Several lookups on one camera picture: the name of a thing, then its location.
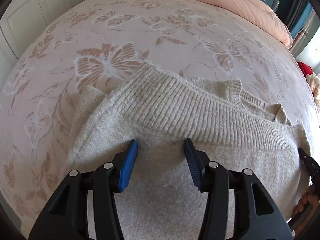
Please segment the bed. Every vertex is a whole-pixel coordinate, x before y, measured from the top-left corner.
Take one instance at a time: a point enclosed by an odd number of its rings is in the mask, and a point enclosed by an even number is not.
[[[281,103],[291,125],[304,124],[316,157],[318,113],[284,43],[197,0],[86,0],[56,19],[24,52],[0,95],[0,189],[24,235],[65,176],[68,136],[84,87],[110,93],[146,61],[182,77],[241,80],[264,102]],[[285,217],[300,194],[292,193],[290,204],[276,199]]]

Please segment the knit sweater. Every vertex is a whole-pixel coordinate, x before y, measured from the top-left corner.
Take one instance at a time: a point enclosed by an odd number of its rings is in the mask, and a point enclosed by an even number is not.
[[[240,92],[229,93],[237,84]],[[71,137],[66,173],[94,170],[125,150],[130,139],[138,141],[129,186],[115,196],[125,239],[197,238],[207,194],[193,185],[183,154],[186,137],[226,169],[252,169],[286,218],[308,186],[297,151],[310,153],[303,125],[290,125],[282,107],[253,97],[240,82],[184,79],[146,64],[109,96],[87,87]],[[229,202],[228,237],[232,194]],[[92,210],[88,213],[94,237]]]

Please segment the metal screw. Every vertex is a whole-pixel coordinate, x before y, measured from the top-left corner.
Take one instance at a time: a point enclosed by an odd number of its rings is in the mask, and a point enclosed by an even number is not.
[[[218,164],[216,162],[209,162],[209,167],[218,168]]]
[[[112,163],[105,163],[105,164],[103,165],[103,167],[104,167],[105,169],[111,169],[111,168],[113,167],[113,164],[112,164]]]
[[[70,175],[71,177],[77,176],[77,174],[78,174],[78,171],[77,171],[77,170],[72,170],[72,171],[69,172],[69,175]]]
[[[250,175],[253,174],[253,172],[252,172],[252,170],[250,170],[250,169],[245,169],[245,170],[244,170],[244,174],[250,176]]]

